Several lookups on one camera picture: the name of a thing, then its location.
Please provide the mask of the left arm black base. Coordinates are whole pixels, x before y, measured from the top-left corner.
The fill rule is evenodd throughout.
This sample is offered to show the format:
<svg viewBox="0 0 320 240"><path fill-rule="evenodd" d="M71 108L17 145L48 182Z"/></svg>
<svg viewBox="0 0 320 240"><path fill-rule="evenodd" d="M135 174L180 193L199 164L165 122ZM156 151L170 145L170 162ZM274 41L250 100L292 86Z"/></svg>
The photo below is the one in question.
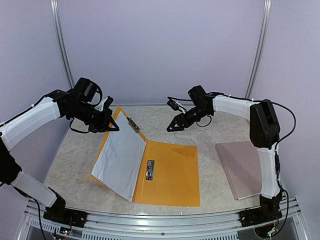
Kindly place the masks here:
<svg viewBox="0 0 320 240"><path fill-rule="evenodd" d="M51 207L45 207L43 218L71 227L84 228L88 213L82 210L67 208L66 201L58 193L55 193L55 195L57 199Z"/></svg>

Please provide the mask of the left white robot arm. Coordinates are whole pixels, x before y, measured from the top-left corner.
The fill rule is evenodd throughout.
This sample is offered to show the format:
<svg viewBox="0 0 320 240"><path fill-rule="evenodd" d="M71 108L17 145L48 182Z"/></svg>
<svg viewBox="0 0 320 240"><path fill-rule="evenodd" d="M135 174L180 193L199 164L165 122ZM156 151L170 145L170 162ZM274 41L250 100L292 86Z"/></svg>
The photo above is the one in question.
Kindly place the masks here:
<svg viewBox="0 0 320 240"><path fill-rule="evenodd" d="M56 89L43 95L36 103L0 124L0 183L11 186L37 200L57 221L70 218L64 199L54 190L25 172L12 155L12 151L36 136L46 125L62 118L79 120L87 133L119 131L110 105L114 99L104 97L102 89L88 78L80 78L69 90Z"/></svg>

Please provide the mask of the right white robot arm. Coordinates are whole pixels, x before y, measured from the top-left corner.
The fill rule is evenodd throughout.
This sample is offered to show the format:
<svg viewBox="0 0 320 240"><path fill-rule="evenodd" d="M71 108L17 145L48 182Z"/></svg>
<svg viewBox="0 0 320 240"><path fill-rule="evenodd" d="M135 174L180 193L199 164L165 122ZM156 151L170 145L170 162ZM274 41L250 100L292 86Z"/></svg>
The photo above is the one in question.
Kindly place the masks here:
<svg viewBox="0 0 320 240"><path fill-rule="evenodd" d="M214 113L226 113L249 122L249 138L257 148L261 168L261 196L273 199L280 193L277 175L280 172L276 159L277 143L280 140L280 124L269 99L253 100L234 97L221 92L207 93L202 86L194 86L188 91L189 101L194 105L187 110L181 99L168 97L167 105L176 115L167 127L168 132L184 131L203 117Z"/></svg>

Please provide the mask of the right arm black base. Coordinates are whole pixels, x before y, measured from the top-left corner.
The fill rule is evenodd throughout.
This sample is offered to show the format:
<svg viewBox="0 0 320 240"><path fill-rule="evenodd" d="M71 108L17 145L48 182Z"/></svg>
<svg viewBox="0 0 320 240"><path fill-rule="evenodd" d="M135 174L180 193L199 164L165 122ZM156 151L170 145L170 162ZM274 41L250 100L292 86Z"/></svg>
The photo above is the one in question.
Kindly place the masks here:
<svg viewBox="0 0 320 240"><path fill-rule="evenodd" d="M239 212L241 226L249 227L280 219L283 216L280 209L282 197L281 192L273 198L260 195L259 207L246 208Z"/></svg>

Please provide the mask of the white paper sheet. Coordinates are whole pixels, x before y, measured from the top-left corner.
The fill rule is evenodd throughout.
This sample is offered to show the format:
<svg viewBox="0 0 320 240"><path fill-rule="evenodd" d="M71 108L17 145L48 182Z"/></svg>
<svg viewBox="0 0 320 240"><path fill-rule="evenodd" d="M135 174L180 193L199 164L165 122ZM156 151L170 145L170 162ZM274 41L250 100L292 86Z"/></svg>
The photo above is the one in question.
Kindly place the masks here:
<svg viewBox="0 0 320 240"><path fill-rule="evenodd" d="M119 131L108 133L91 175L132 202L147 144L130 126L123 111L119 112L115 123Z"/></svg>

